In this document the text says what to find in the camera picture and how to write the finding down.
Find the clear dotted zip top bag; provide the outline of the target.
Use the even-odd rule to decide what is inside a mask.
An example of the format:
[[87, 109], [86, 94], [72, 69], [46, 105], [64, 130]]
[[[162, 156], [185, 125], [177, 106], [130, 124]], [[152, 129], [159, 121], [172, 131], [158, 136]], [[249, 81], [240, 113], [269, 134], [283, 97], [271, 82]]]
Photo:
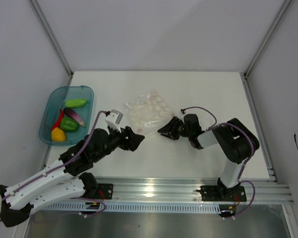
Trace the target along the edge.
[[169, 104], [156, 91], [126, 102], [125, 108], [131, 128], [143, 136], [156, 134], [174, 116]]

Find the green bell pepper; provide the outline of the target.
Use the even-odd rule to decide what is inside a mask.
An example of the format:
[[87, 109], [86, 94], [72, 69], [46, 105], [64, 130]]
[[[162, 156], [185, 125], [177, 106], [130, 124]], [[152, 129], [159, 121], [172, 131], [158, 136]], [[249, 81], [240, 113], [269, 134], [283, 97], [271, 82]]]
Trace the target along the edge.
[[60, 129], [65, 132], [76, 132], [79, 129], [79, 124], [70, 117], [64, 117], [60, 122]]

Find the purple eggplant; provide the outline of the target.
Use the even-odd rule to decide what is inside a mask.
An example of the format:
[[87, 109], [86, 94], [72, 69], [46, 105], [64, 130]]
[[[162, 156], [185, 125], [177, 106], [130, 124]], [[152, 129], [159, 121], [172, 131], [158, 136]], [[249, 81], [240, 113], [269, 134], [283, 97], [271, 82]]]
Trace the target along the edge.
[[79, 114], [77, 114], [73, 109], [65, 107], [63, 109], [63, 112], [66, 116], [75, 120], [80, 126], [86, 127], [85, 122], [82, 119], [82, 117]]

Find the light green pepper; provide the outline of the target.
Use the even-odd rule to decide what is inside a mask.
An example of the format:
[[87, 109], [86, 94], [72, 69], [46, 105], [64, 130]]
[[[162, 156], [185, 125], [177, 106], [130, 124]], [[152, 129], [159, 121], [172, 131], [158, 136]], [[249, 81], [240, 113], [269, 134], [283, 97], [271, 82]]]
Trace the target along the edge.
[[79, 108], [83, 107], [87, 103], [87, 99], [69, 99], [65, 101], [65, 107], [67, 108]]

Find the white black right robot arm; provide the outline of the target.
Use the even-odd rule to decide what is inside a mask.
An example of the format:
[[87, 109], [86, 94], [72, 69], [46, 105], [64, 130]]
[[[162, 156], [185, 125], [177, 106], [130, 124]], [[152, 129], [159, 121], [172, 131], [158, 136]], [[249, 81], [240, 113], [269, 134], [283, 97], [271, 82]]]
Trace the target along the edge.
[[183, 119], [173, 117], [157, 132], [172, 140], [185, 137], [198, 150], [213, 145], [220, 146], [226, 157], [226, 164], [218, 178], [214, 195], [221, 201], [238, 194], [243, 169], [260, 147], [257, 137], [236, 118], [212, 129], [202, 130], [198, 116], [186, 114]]

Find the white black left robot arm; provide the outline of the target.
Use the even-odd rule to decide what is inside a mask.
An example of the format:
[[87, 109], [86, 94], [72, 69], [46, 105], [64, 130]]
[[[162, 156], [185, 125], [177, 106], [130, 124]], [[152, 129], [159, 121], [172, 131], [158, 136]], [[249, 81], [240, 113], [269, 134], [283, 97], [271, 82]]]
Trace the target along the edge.
[[42, 171], [16, 185], [0, 185], [0, 221], [10, 228], [55, 202], [97, 198], [98, 183], [88, 170], [117, 148], [134, 152], [144, 139], [129, 126], [120, 131], [93, 130]]

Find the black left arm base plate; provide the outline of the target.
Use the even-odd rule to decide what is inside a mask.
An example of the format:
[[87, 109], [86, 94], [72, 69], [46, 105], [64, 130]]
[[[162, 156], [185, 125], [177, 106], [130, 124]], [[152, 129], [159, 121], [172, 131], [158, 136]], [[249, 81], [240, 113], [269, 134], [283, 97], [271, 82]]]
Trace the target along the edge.
[[114, 191], [114, 184], [100, 183], [97, 186], [92, 185], [85, 190], [83, 195], [79, 197], [98, 199], [98, 200], [111, 200]]

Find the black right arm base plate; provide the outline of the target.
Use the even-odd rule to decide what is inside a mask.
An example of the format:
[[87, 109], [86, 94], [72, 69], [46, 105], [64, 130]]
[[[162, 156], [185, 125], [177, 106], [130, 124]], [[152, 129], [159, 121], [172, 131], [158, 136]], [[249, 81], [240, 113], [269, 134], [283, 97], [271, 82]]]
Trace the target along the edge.
[[209, 202], [246, 202], [246, 192], [240, 184], [232, 188], [220, 187], [217, 185], [202, 185], [199, 189], [195, 190], [200, 193], [202, 201]]

